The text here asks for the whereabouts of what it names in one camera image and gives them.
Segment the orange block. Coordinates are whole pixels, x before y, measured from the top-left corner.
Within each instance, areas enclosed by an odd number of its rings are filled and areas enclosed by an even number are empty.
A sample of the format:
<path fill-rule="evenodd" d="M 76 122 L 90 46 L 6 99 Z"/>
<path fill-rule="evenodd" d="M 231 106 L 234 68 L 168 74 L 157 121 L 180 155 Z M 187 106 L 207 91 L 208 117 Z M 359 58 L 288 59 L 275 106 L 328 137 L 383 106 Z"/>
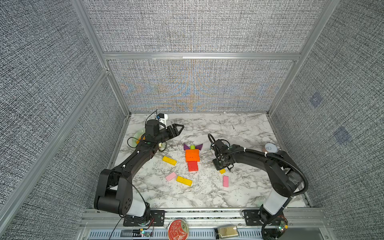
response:
<path fill-rule="evenodd" d="M 200 158 L 186 158 L 186 162 L 189 163 L 189 162 L 200 162 Z"/>
<path fill-rule="evenodd" d="M 200 157 L 199 153 L 192 153 L 192 152 L 186 153 L 187 159 L 195 159 L 195 158 L 199 158 L 199 157 Z"/>
<path fill-rule="evenodd" d="M 200 150 L 198 149 L 189 149 L 189 150 L 186 150 L 186 154 L 188 155 L 198 155 L 200 153 Z"/>

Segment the red block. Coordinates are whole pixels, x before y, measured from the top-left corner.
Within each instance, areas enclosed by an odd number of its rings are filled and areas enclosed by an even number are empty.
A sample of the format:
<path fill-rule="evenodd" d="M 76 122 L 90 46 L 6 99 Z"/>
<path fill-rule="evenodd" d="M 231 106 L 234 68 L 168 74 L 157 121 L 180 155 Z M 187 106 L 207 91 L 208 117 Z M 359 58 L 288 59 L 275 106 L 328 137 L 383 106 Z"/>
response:
<path fill-rule="evenodd" d="M 197 162 L 188 162 L 188 167 L 197 168 L 198 167 L 198 163 Z"/>
<path fill-rule="evenodd" d="M 188 167 L 188 170 L 189 170 L 189 172 L 197 172 L 199 170 L 199 168 L 192 166 L 192 167 Z"/>

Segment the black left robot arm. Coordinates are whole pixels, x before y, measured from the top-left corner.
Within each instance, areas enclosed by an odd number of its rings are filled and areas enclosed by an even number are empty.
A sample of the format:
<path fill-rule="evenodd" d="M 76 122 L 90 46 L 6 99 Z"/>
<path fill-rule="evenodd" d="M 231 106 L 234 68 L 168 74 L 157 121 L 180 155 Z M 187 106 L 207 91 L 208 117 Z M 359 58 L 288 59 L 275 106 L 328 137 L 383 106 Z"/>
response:
<path fill-rule="evenodd" d="M 100 173 L 94 208 L 124 217 L 145 217 L 148 204 L 142 197 L 134 198 L 133 178 L 154 157 L 160 143 L 179 136 L 183 129 L 184 125 L 166 127 L 158 120 L 148 120 L 144 137 L 139 140 L 133 153 L 118 166 Z"/>

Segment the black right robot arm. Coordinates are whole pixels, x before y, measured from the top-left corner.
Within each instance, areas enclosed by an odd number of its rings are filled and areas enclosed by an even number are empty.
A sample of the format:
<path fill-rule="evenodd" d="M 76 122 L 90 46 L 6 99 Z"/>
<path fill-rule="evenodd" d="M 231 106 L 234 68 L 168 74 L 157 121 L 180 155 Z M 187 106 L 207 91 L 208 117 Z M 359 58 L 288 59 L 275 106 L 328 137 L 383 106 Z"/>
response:
<path fill-rule="evenodd" d="M 226 145 L 226 140 L 214 139 L 209 135 L 211 149 L 215 158 L 213 164 L 217 170 L 234 167 L 235 163 L 244 164 L 267 173 L 272 190 L 258 212 L 245 219 L 255 219 L 257 224 L 270 224 L 283 215 L 290 201 L 304 194 L 309 188 L 308 179 L 285 151 L 277 153 L 247 149 L 240 145 Z"/>

